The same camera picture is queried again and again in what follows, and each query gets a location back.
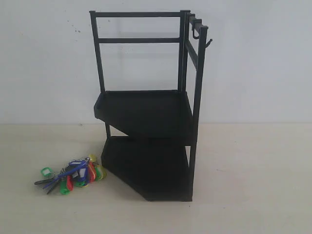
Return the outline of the colourful key tag bunch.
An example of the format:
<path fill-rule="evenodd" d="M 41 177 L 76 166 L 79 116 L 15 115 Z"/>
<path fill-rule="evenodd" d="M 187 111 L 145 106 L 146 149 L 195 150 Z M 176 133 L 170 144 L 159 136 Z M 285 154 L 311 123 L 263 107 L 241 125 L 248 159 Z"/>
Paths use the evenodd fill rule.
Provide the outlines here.
<path fill-rule="evenodd" d="M 58 173 L 45 167 L 41 170 L 41 175 L 44 179 L 34 182 L 34 185 L 42 185 L 48 195 L 57 189 L 61 195 L 67 195 L 75 187 L 84 188 L 106 178 L 107 172 L 99 163 L 98 158 L 90 154 L 87 157 L 69 161 Z"/>

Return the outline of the black metal corner rack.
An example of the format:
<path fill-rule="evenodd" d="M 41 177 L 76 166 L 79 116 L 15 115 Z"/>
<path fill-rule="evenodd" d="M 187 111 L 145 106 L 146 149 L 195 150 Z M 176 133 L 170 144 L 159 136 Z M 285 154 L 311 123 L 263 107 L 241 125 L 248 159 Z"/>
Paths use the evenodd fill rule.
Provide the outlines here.
<path fill-rule="evenodd" d="M 94 115 L 105 124 L 103 166 L 147 201 L 193 199 L 202 80 L 208 27 L 189 10 L 91 11 L 100 94 Z M 179 18 L 177 38 L 100 38 L 98 18 Z M 107 91 L 101 44 L 177 43 L 174 90 Z"/>

